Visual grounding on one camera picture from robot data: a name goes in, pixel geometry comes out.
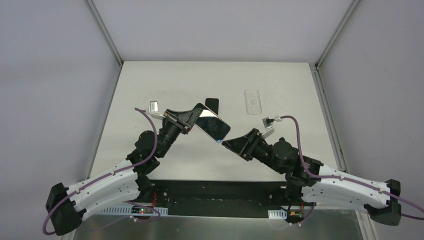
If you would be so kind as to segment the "black smartphone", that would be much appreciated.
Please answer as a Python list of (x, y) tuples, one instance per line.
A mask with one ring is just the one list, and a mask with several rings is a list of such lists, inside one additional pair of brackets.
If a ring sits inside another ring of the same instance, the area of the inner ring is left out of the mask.
[(219, 114), (220, 100), (218, 98), (206, 98), (205, 106), (208, 107), (216, 115)]

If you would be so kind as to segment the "clear phone case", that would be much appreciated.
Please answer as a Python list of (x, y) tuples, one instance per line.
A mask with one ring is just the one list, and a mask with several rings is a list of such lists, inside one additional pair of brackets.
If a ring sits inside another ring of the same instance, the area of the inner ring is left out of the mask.
[(257, 89), (248, 89), (244, 91), (246, 112), (248, 115), (262, 114), (262, 105), (260, 92)]

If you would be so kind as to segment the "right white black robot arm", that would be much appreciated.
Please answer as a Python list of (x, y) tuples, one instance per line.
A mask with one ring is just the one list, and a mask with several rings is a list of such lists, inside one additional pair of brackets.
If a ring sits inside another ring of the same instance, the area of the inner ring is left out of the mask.
[(400, 182), (366, 180), (333, 169), (319, 160), (300, 155), (299, 150), (281, 137), (268, 144), (258, 129), (244, 136), (225, 140), (222, 145), (245, 161), (253, 159), (284, 175), (282, 191), (285, 205), (324, 203), (363, 212), (380, 224), (398, 226), (402, 206), (397, 197)]

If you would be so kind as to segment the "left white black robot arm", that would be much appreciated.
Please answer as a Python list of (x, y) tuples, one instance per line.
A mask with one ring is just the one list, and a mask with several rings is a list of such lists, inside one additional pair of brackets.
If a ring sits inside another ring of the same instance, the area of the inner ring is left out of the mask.
[(135, 149), (111, 169), (69, 186), (61, 182), (52, 186), (45, 204), (44, 235), (66, 235), (93, 214), (118, 203), (149, 201), (153, 189), (147, 175), (160, 165), (158, 159), (166, 155), (177, 137), (190, 132), (203, 112), (200, 108), (167, 109), (160, 115), (161, 128), (156, 129), (146, 110), (136, 111), (148, 120), (152, 129), (143, 131), (134, 144)]

